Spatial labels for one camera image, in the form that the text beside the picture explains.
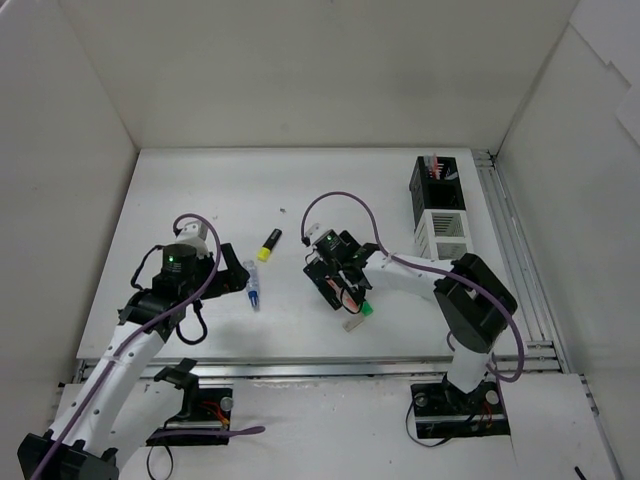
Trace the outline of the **pink thin highlighter pen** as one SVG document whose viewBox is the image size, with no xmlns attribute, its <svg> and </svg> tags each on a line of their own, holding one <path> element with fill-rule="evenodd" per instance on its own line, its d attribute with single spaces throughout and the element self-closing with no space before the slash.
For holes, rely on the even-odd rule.
<svg viewBox="0 0 640 480">
<path fill-rule="evenodd" d="M 436 155 L 431 155 L 427 159 L 427 169 L 431 178 L 440 179 L 440 164 Z"/>
</svg>

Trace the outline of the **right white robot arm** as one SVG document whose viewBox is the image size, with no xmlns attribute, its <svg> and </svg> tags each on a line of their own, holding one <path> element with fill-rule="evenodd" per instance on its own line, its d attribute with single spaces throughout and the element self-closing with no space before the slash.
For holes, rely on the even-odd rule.
<svg viewBox="0 0 640 480">
<path fill-rule="evenodd" d="M 366 315 L 366 294 L 386 289 L 415 295 L 438 305 L 455 341 L 445 374 L 445 405 L 464 412 L 479 397 L 494 346 L 508 327 L 506 315 L 518 308 L 515 297 L 479 256 L 430 260 L 401 255 L 394 259 L 373 243 L 359 243 L 348 231 L 308 233 L 303 243 L 312 259 L 303 269 L 335 310 Z"/>
</svg>

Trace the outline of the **orange thin pen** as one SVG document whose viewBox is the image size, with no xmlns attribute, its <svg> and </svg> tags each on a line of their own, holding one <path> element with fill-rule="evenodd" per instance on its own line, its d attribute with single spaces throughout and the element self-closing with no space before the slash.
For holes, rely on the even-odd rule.
<svg viewBox="0 0 640 480">
<path fill-rule="evenodd" d="M 350 314 L 358 314 L 360 312 L 359 305 L 351 298 L 348 288 L 340 281 L 329 279 L 329 286 L 335 291 L 341 307 Z"/>
</svg>

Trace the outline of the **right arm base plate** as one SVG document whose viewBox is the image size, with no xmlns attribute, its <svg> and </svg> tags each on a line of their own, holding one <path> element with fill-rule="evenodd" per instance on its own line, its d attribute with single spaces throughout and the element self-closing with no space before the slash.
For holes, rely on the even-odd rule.
<svg viewBox="0 0 640 480">
<path fill-rule="evenodd" d="M 510 436 L 511 428 L 495 381 L 455 397 L 442 383 L 414 383 L 405 420 L 409 436 L 426 447 L 454 439 Z"/>
</svg>

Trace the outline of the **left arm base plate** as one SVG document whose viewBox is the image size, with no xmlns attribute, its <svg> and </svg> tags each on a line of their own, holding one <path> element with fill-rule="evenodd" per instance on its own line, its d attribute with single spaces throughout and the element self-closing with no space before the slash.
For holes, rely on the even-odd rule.
<svg viewBox="0 0 640 480">
<path fill-rule="evenodd" d="M 146 446 L 226 446 L 229 443 L 228 438 L 206 435 L 206 432 L 228 431 L 231 427 L 232 408 L 233 389 L 231 387 L 202 387 L 191 403 L 190 413 L 187 416 L 176 415 L 155 431 L 155 434 L 171 431 L 175 432 L 175 435 L 150 438 L 146 441 Z"/>
</svg>

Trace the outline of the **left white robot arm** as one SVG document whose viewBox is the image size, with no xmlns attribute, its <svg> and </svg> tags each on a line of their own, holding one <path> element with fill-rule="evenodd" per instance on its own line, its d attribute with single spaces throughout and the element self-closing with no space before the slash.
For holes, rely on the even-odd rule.
<svg viewBox="0 0 640 480">
<path fill-rule="evenodd" d="M 116 479 L 138 449 L 163 437 L 162 425 L 198 411 L 192 359 L 162 368 L 147 391 L 133 390 L 187 308 L 243 290 L 249 274 L 229 243 L 216 253 L 187 242 L 162 252 L 160 272 L 120 311 L 108 348 L 76 399 L 44 434 L 22 440 L 17 455 L 25 478 Z"/>
</svg>

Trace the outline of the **red ink pen refill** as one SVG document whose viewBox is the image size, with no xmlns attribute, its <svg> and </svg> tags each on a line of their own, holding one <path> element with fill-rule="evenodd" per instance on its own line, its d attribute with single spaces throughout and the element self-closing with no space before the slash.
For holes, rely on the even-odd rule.
<svg viewBox="0 0 640 480">
<path fill-rule="evenodd" d="M 435 164 L 434 173 L 435 173 L 435 177 L 438 180 L 440 180 L 442 178 L 443 170 L 444 170 L 444 164 L 440 160 L 437 160 L 436 164 Z"/>
</svg>

